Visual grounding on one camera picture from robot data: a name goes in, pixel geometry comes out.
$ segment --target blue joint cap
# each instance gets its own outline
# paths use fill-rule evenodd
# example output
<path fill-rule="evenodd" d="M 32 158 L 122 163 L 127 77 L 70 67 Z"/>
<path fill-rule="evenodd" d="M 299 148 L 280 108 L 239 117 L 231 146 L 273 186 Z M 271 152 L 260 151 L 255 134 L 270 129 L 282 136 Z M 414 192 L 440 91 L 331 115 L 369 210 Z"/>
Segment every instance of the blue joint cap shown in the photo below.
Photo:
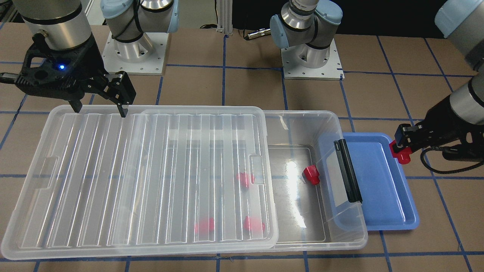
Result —
<path fill-rule="evenodd" d="M 112 19 L 125 12 L 133 0 L 101 0 L 101 11 L 106 19 Z"/>
<path fill-rule="evenodd" d="M 341 19 L 343 18 L 343 11 L 334 2 L 329 0 L 319 0 L 316 7 L 316 15 L 325 20 L 326 22 L 339 26 L 341 24 Z"/>
<path fill-rule="evenodd" d="M 435 25 L 449 37 L 483 0 L 448 0 L 435 15 Z"/>
<path fill-rule="evenodd" d="M 171 14 L 170 24 L 168 25 L 167 33 L 173 33 L 178 30 L 178 0 L 173 0 L 173 12 Z"/>
<path fill-rule="evenodd" d="M 289 41 L 287 40 L 286 28 L 282 24 L 279 16 L 274 15 L 271 17 L 270 27 L 271 27 L 271 36 L 272 36 L 272 39 L 274 40 L 275 45 L 281 49 L 288 48 Z"/>

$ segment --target brown table surface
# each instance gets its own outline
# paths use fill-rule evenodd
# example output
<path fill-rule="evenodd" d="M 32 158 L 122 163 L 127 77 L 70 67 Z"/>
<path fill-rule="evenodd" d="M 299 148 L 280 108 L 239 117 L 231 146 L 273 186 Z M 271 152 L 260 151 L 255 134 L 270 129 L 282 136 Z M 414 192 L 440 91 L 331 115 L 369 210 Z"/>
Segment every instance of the brown table surface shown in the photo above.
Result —
<path fill-rule="evenodd" d="M 102 51 L 109 29 L 93 26 Z M 0 71 L 18 73 L 31 33 L 24 24 L 0 25 Z M 474 72 L 447 40 L 336 35 L 345 80 L 283 79 L 280 51 L 270 37 L 247 42 L 214 30 L 171 35 L 164 76 L 130 76 L 145 105 L 258 106 L 330 110 L 345 132 L 393 135 L 398 124 L 427 110 Z M 50 110 L 64 101 L 24 96 L 0 85 L 0 239 L 22 188 Z M 110 104 L 88 94 L 84 104 Z M 280 252 L 169 257 L 9 261 L 0 271 L 484 271 L 484 167 L 433 175 L 419 161 L 404 166 L 420 215 L 412 231 L 369 232 L 356 251 Z M 437 169 L 460 168 L 429 154 Z"/>

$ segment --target black handle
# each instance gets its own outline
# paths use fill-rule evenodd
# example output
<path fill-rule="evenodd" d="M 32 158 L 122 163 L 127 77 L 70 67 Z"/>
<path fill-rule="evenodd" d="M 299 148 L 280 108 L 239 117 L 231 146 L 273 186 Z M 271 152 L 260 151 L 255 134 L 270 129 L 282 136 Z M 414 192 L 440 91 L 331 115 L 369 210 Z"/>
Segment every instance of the black handle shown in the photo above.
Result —
<path fill-rule="evenodd" d="M 334 141 L 334 148 L 336 149 L 336 155 L 338 156 L 339 168 L 341 175 L 343 176 L 343 182 L 345 183 L 346 195 L 349 202 L 363 202 L 358 181 L 356 180 L 355 170 L 353 169 L 353 163 L 349 156 L 348 145 L 345 139 Z"/>

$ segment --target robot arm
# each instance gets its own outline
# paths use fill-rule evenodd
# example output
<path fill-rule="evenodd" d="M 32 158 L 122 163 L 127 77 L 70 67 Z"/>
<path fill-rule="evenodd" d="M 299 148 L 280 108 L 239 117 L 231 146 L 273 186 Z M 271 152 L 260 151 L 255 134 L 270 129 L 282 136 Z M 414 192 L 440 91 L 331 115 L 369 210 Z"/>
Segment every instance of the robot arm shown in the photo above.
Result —
<path fill-rule="evenodd" d="M 329 0 L 289 0 L 271 18 L 271 35 L 279 48 L 298 45 L 300 65 L 320 68 L 330 57 L 329 47 L 342 17 L 341 8 Z"/>
<path fill-rule="evenodd" d="M 424 148 L 421 161 L 425 167 L 436 173 L 457 173 L 484 165 L 483 22 L 483 0 L 449 0 L 439 10 L 436 16 L 437 26 L 465 56 L 467 63 L 480 73 L 433 106 L 422 122 L 414 126 L 398 126 L 390 149 L 401 164 L 409 163 L 409 155 Z M 455 140 L 461 143 L 442 147 Z M 432 169 L 424 160 L 428 151 L 441 151 L 442 156 L 450 161 L 478 163 L 463 169 L 438 171 Z"/>
<path fill-rule="evenodd" d="M 33 96 L 63 99 L 75 112 L 82 108 L 85 93 L 96 93 L 118 106 L 133 103 L 136 92 L 126 72 L 109 75 L 79 0 L 14 0 L 14 5 L 31 30 L 20 74 L 1 73 L 0 82 L 15 84 Z M 32 59 L 42 58 L 39 67 Z"/>

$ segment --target clear plastic lid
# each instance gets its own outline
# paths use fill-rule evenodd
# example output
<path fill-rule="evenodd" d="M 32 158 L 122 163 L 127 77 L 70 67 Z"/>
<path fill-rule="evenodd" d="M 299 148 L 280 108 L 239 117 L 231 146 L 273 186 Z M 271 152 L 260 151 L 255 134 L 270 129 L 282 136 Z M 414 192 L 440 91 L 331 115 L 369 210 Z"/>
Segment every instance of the clear plastic lid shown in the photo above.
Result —
<path fill-rule="evenodd" d="M 274 246 L 256 107 L 69 106 L 49 115 L 1 245 L 9 259 Z"/>

